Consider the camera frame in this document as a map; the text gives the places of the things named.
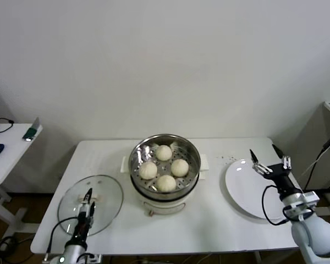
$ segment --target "white table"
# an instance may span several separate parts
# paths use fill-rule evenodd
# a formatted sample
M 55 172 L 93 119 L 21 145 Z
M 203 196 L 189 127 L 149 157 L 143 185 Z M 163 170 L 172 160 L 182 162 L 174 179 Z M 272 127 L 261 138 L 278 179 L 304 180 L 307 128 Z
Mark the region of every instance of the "white table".
M 181 212 L 149 217 L 136 198 L 129 175 L 120 173 L 123 156 L 139 140 L 82 141 L 58 185 L 31 244 L 31 251 L 45 253 L 57 223 L 58 204 L 78 180 L 95 174 L 115 177 L 124 190 L 124 203 L 113 223 L 87 239 L 88 251 L 103 255 L 188 254 L 259 251 L 295 248 L 290 224 L 274 227 L 263 219 L 237 210 L 222 190 L 229 158 L 250 158 L 253 149 L 264 164 L 280 161 L 268 138 L 191 139 L 206 154 L 209 171 L 196 186 L 194 198 Z M 56 229 L 52 253 L 61 254 L 69 240 Z
M 8 126 L 9 124 L 0 124 L 0 131 Z M 4 182 L 13 167 L 34 142 L 34 140 L 27 142 L 22 139 L 23 135 L 31 126 L 32 124 L 14 124 L 13 127 L 6 132 L 0 133 L 0 144 L 5 145 L 4 150 L 0 153 L 0 184 Z M 42 126 L 38 128 L 35 135 L 36 137 L 41 130 Z M 26 212 L 26 208 L 20 208 L 16 215 L 13 215 L 2 206 L 4 201 L 9 202 L 11 200 L 11 197 L 2 188 L 0 188 L 0 197 L 0 219 L 9 225 L 4 237 L 13 235 L 16 232 L 35 233 L 39 224 L 28 224 L 21 221 Z

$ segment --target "white plate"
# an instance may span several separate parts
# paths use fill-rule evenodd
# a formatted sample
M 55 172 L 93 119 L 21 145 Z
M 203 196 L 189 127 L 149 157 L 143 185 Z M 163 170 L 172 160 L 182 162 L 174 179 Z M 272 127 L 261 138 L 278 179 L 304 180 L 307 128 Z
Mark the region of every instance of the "white plate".
M 261 199 L 266 186 L 274 185 L 271 180 L 264 179 L 252 168 L 249 159 L 241 159 L 230 165 L 226 171 L 226 186 L 233 200 L 249 214 L 265 219 Z M 283 217 L 283 204 L 276 188 L 269 188 L 264 196 L 265 211 L 270 219 Z

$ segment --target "metal rim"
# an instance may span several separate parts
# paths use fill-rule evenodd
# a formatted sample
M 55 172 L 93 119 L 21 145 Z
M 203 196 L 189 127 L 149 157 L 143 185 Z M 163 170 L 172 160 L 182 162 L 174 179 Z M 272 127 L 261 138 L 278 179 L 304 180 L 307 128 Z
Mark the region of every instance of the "metal rim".
M 158 135 L 154 135 L 154 136 L 150 136 L 150 137 L 148 137 L 148 138 L 146 138 L 146 139 L 143 139 L 142 141 L 140 141 L 133 149 L 132 149 L 132 151 L 131 151 L 131 154 L 132 153 L 134 153 L 142 144 L 144 144 L 144 143 L 146 143 L 146 142 L 148 142 L 148 141 L 151 141 L 151 140 L 153 140 L 153 139 L 156 139 L 156 138 L 161 138 L 161 137 L 163 137 L 163 136 L 167 136 L 167 137 L 170 137 L 170 138 L 174 138 L 174 139 L 181 139 L 181 140 L 183 140 L 183 141 L 185 141 L 186 143 L 188 143 L 192 148 L 193 148 L 193 150 L 195 151 L 195 153 L 196 153 L 196 155 L 198 156 L 198 157 L 200 157 L 200 154 L 199 154 L 199 152 L 198 152 L 198 150 L 197 150 L 197 148 L 193 145 L 193 143 L 191 142 L 191 141 L 189 141 L 188 139 L 186 139 L 186 138 L 184 138 L 184 137 L 182 137 L 182 136 L 178 136 L 178 135 L 173 135 L 173 134 L 158 134 Z M 201 166 L 201 160 L 200 160 L 200 158 L 199 158 L 199 163 L 198 163 L 198 173 L 197 173 L 197 175 L 196 175 L 196 177 L 194 178 L 194 180 L 198 180 L 199 179 L 199 171 L 200 171 L 200 166 Z M 129 158 L 129 160 L 128 160 L 128 167 L 129 167 L 129 171 L 130 171 L 130 174 L 131 174 L 131 178 L 132 178 L 132 167 L 131 167 L 131 156 L 130 156 L 130 158 Z M 150 192 L 152 192 L 152 193 L 154 193 L 154 194 L 176 194 L 176 193 L 178 193 L 178 192 L 180 192 L 180 191 L 183 191 L 183 189 L 185 189 L 185 188 L 182 188 L 182 189 L 177 189 L 177 190 L 174 190 L 174 191 L 170 191 L 170 192 L 160 192 L 160 191 L 153 191 L 153 190 L 151 190 L 151 189 L 149 189 L 149 188 L 146 188 L 146 187 L 144 187 L 144 186 L 142 186 L 142 185 L 139 185 L 139 187 L 140 188 L 142 188 L 142 189 L 144 189 L 145 191 L 150 191 Z
M 138 186 L 136 186 L 136 184 L 134 183 L 133 178 L 132 178 L 132 176 L 131 176 L 131 182 L 132 182 L 132 184 L 133 184 L 133 187 L 136 189 L 136 191 L 137 191 L 140 195 L 142 195 L 143 197 L 145 197 L 145 198 L 147 198 L 147 199 L 149 199 L 149 200 L 152 200 L 152 201 L 154 201 L 154 202 L 174 202 L 174 201 L 180 200 L 180 199 L 182 199 L 183 197 L 186 197 L 187 195 L 189 195 L 189 194 L 194 190 L 194 187 L 197 185 L 198 181 L 199 181 L 199 176 L 198 176 L 197 181 L 195 182 L 195 184 L 192 186 L 192 188 L 191 188 L 188 192 L 186 192 L 184 195 L 179 196 L 179 197 L 176 197 L 176 198 L 174 198 L 174 199 L 170 199 L 170 200 L 160 200 L 160 199 L 156 199 L 156 198 L 153 198 L 153 197 L 147 196 L 145 193 L 141 192 L 141 191 L 138 189 Z
M 83 180 L 85 180 L 85 179 L 88 179 L 88 178 L 91 178 L 91 177 L 95 177 L 95 176 L 104 176 L 104 177 L 107 177 L 107 178 L 110 178 L 110 179 L 112 179 L 112 180 L 114 180 L 118 185 L 119 185 L 119 187 L 120 187 L 120 190 L 121 190 L 121 204 L 120 204 L 120 208 L 119 208 L 119 210 L 117 211 L 117 213 L 115 214 L 115 216 L 111 219 L 111 221 L 104 227 L 104 228 L 102 228 L 102 229 L 100 229 L 98 232 L 95 232 L 95 233 L 93 233 L 93 234 L 91 234 L 91 235 L 88 235 L 88 237 L 91 237 L 91 236 L 93 236 L 93 235 L 95 235 L 95 234 L 98 234 L 98 233 L 100 233 L 101 231 L 103 231 L 105 228 L 107 228 L 108 226 L 110 226 L 111 225 L 111 223 L 114 221 L 114 219 L 116 218 L 116 216 L 119 214 L 119 212 L 121 211 L 121 208 L 122 208 L 122 205 L 123 205 L 123 201 L 124 201 L 124 193 L 123 193 L 123 189 L 122 189 L 122 186 L 121 186 L 121 184 L 115 179 L 115 178 L 113 178 L 113 177 L 111 177 L 111 176 L 109 176 L 109 175 L 104 175 L 104 174 L 97 174 L 97 175 L 92 175 L 92 176 L 88 176 L 88 177 L 86 177 L 86 178 L 83 178 L 83 179 L 80 179 L 79 181 L 76 181 L 66 192 L 65 192 L 65 194 L 69 191 L 69 190 L 71 190 L 77 183 L 79 183 L 79 182 L 81 182 L 81 181 L 83 181 Z M 60 205 L 61 205 L 61 203 L 62 203 L 62 200 L 64 199 L 64 197 L 65 197 L 65 194 L 64 194 L 64 196 L 61 198 L 61 200 L 60 200 L 60 202 L 59 202 L 59 206 L 57 207 L 57 219 L 58 219 L 58 222 L 60 222 L 61 220 L 60 220 L 60 218 L 59 218 L 59 208 L 60 208 Z M 66 234 L 70 234 L 70 233 L 68 233 L 64 228 L 63 228 L 63 226 L 62 226 L 62 224 L 60 224 L 59 225 L 60 227 L 61 227 L 61 229 L 66 233 Z

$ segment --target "steamed bun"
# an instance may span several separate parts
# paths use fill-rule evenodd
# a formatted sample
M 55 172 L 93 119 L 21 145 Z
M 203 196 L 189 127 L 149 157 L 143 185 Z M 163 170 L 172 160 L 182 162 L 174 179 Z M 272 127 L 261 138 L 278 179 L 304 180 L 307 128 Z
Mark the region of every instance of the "steamed bun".
M 176 180 L 170 175 L 162 175 L 157 181 L 156 185 L 159 191 L 173 191 L 176 189 Z
M 189 170 L 188 163 L 184 159 L 176 159 L 171 164 L 171 172 L 176 177 L 183 177 L 187 175 L 188 170 Z
M 169 146 L 161 145 L 156 149 L 155 156 L 160 161 L 168 161 L 172 157 L 172 150 Z
M 141 165 L 139 169 L 139 176 L 142 179 L 150 180 L 156 176 L 157 172 L 158 168 L 156 167 L 156 165 L 151 161 L 147 161 Z

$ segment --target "glass lid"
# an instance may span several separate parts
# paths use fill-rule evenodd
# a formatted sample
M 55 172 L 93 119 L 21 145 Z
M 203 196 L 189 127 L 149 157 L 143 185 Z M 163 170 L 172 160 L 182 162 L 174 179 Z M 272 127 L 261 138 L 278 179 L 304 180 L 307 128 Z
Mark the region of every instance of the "glass lid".
M 99 233 L 109 226 L 123 203 L 123 190 L 117 180 L 107 175 L 89 176 L 75 183 L 65 193 L 58 208 L 59 221 L 77 216 L 78 205 L 90 188 L 92 188 L 90 204 L 95 202 L 95 212 L 88 236 Z M 76 224 L 77 220 L 72 219 L 62 223 L 61 226 L 67 233 L 73 234 Z

